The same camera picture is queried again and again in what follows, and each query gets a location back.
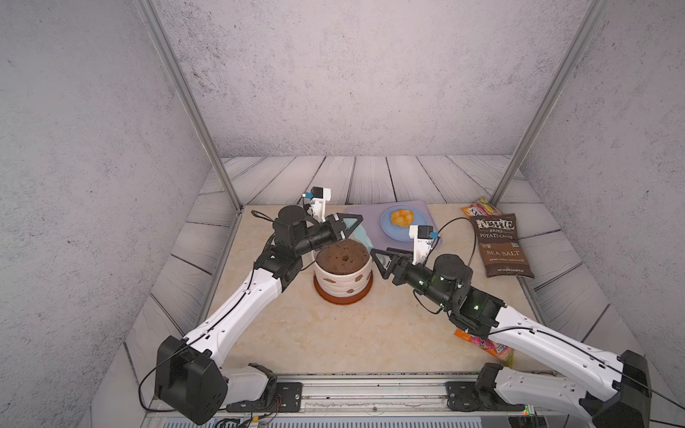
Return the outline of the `white ceramic pot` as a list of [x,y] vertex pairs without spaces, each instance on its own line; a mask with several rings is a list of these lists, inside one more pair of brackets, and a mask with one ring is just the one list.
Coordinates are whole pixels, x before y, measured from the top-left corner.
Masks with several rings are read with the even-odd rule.
[[333,275],[321,269],[317,264],[317,256],[314,262],[314,276],[319,280],[320,286],[328,294],[336,297],[356,294],[356,292],[362,290],[369,281],[369,274],[372,273],[372,260],[370,254],[369,261],[362,270],[344,276]]

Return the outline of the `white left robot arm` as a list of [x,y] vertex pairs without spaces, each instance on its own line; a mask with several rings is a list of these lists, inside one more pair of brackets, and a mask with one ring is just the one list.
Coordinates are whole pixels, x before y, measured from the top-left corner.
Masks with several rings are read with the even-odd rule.
[[348,213],[318,220],[303,206],[282,208],[242,285],[194,330],[160,345],[153,371],[155,396],[198,426],[223,408],[271,411],[278,404],[278,378],[272,371],[258,364],[241,369],[221,365],[260,312],[296,279],[303,256],[351,237],[362,220]]

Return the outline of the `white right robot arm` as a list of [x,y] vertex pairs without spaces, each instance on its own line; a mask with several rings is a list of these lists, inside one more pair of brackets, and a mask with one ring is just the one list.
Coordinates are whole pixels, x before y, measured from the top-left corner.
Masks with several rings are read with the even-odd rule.
[[472,269],[455,254],[442,254],[433,267],[406,251],[372,250],[385,279],[409,285],[425,296],[458,329],[521,351],[554,374],[529,374],[487,364],[476,381],[487,408],[533,405],[566,413],[596,427],[647,427],[652,392],[644,357],[593,348],[547,328],[503,300],[471,284]]

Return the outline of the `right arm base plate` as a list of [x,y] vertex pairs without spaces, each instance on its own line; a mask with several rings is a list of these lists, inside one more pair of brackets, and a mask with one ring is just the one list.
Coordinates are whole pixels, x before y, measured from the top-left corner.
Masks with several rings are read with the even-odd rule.
[[475,382],[447,382],[447,407],[460,412],[515,412],[525,405],[510,404],[501,399],[492,387],[477,387]]

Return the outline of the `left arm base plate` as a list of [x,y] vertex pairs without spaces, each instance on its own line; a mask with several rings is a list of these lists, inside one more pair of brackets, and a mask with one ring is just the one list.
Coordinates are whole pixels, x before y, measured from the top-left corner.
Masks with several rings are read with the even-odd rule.
[[298,413],[302,398],[302,383],[276,382],[267,387],[260,399],[226,404],[222,409],[229,413]]

